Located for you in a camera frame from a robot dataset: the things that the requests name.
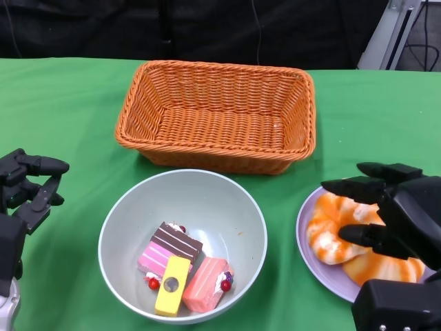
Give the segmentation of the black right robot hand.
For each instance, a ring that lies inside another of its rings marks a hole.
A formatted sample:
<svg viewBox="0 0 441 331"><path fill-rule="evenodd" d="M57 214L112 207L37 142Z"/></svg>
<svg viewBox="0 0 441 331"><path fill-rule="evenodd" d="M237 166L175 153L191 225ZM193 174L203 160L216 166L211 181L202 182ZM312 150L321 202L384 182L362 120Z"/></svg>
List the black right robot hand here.
<svg viewBox="0 0 441 331"><path fill-rule="evenodd" d="M440 177L402 163L358 163L359 177L323 181L338 196L378 206L383 225L345 225L341 239L440 270Z"/></svg>

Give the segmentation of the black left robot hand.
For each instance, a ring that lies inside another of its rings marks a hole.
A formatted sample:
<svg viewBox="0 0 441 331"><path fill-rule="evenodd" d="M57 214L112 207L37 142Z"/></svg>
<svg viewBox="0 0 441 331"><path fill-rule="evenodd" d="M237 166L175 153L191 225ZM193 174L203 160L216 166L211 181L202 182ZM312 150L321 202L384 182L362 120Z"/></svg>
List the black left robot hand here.
<svg viewBox="0 0 441 331"><path fill-rule="evenodd" d="M1 214L25 223L32 234L50 215L52 206L60 206L64 198L57 193L61 177L70 165L52 157L29 155L21 148L1 158Z"/></svg>

